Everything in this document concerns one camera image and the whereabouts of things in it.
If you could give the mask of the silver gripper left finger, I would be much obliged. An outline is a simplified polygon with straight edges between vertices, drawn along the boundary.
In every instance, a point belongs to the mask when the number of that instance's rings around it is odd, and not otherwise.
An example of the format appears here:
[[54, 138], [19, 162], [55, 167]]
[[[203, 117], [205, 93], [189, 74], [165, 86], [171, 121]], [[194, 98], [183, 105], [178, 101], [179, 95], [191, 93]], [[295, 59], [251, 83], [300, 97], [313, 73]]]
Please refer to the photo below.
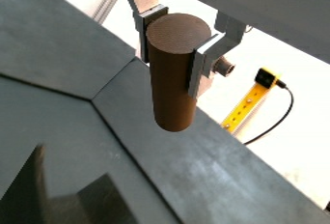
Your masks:
[[128, 0], [132, 9], [132, 17], [135, 21], [135, 29], [139, 33], [139, 56], [145, 63], [149, 63], [147, 49], [147, 26], [153, 21], [167, 14], [169, 7], [161, 4], [159, 0]]

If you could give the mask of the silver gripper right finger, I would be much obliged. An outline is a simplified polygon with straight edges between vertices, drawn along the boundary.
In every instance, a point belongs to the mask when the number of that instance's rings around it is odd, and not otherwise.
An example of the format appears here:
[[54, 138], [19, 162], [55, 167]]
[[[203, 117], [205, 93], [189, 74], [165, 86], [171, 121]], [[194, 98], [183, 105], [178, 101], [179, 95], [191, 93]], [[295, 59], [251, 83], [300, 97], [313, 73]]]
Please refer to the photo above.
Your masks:
[[246, 24], [218, 12], [214, 28], [218, 34], [194, 50], [189, 83], [191, 98], [198, 98], [210, 88], [215, 73], [227, 77], [235, 68], [235, 65], [225, 59], [225, 54], [239, 45]]

